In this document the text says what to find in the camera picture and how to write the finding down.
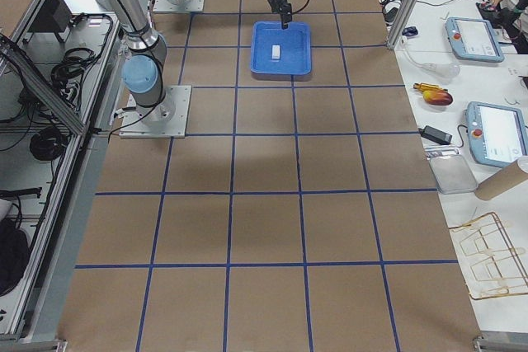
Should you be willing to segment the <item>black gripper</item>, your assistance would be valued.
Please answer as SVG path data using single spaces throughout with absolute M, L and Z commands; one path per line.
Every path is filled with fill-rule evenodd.
M 288 28 L 292 22 L 292 6 L 287 0 L 270 0 L 271 11 L 280 16 L 281 29 Z

